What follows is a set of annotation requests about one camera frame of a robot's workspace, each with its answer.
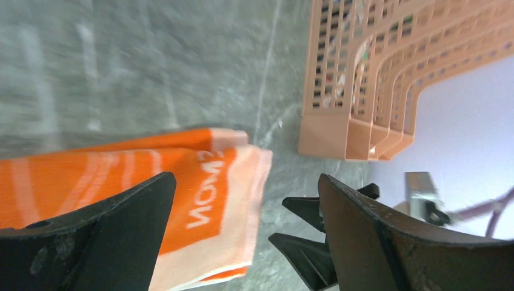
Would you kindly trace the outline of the orange and cream towel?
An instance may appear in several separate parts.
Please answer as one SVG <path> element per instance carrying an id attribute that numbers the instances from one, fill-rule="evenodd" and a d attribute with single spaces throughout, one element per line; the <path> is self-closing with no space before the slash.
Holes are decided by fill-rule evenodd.
<path id="1" fill-rule="evenodd" d="M 162 172 L 176 191 L 151 290 L 242 277 L 252 264 L 273 153 L 242 130 L 194 129 L 1 161 L 1 227 L 109 198 Z"/>

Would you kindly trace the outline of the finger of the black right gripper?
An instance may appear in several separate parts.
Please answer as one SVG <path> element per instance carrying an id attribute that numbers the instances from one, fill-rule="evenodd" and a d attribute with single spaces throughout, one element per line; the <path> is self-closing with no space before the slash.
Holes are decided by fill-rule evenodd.
<path id="1" fill-rule="evenodd" d="M 283 233 L 274 233 L 268 240 L 284 255 L 309 290 L 327 290 L 338 284 L 328 244 Z"/>
<path id="2" fill-rule="evenodd" d="M 379 186 L 375 183 L 370 183 L 358 189 L 357 192 L 374 200 L 379 198 Z M 286 197 L 282 201 L 282 205 L 316 230 L 325 233 L 319 197 Z"/>

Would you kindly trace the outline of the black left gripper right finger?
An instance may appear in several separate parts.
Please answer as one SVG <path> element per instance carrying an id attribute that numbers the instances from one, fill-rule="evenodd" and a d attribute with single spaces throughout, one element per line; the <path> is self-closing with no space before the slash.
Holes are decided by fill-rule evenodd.
<path id="1" fill-rule="evenodd" d="M 513 242 L 434 226 L 322 174 L 318 193 L 341 290 L 512 290 Z"/>

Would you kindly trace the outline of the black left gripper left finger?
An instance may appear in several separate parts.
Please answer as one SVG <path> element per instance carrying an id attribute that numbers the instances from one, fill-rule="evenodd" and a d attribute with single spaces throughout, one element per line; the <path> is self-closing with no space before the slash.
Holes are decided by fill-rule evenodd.
<path id="1" fill-rule="evenodd" d="M 65 215 L 1 229 L 1 289 L 148 290 L 175 190 L 163 172 Z"/>

